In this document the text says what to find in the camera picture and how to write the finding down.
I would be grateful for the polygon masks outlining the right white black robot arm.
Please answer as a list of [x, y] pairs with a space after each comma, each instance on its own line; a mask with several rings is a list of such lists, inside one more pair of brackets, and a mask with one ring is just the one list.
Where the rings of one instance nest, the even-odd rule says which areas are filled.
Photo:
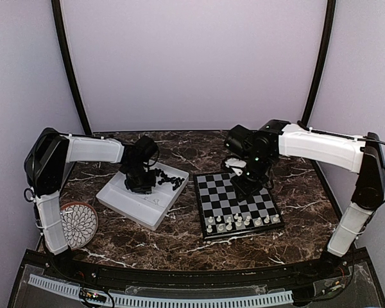
[[358, 175], [350, 205], [331, 236], [326, 254], [314, 272], [329, 278], [373, 213], [384, 203], [385, 161], [379, 136], [342, 135], [314, 130], [288, 121], [270, 120], [257, 131], [233, 127], [224, 141], [233, 153], [224, 165], [235, 176], [235, 191], [247, 198], [270, 181], [270, 170], [280, 157], [300, 157], [332, 164]]

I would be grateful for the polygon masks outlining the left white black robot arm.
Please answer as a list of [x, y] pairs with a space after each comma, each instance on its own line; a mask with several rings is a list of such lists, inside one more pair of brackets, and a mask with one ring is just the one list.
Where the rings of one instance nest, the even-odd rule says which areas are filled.
[[60, 191], [66, 164], [120, 164], [119, 171], [126, 177], [125, 187], [133, 193], [149, 194], [156, 183], [149, 161], [157, 153], [157, 144], [145, 135], [128, 144], [114, 138], [72, 135], [45, 128], [24, 161], [28, 183], [24, 198], [35, 205], [38, 228], [47, 250], [58, 255], [69, 248], [60, 214]]

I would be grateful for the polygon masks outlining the white plastic divided tray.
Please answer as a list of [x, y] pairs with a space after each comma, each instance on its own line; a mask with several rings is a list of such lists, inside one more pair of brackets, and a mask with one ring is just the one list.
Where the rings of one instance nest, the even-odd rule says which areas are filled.
[[[162, 169], [169, 176], [184, 178], [183, 184], [176, 191], [172, 190], [170, 183], [157, 184], [152, 188], [151, 194], [137, 194], [125, 187], [126, 175], [117, 172], [97, 193], [96, 198], [102, 205], [124, 217], [151, 230], [156, 230], [187, 185], [189, 173], [160, 162], [156, 163], [154, 167]], [[160, 200], [161, 207], [149, 202], [155, 198]]]

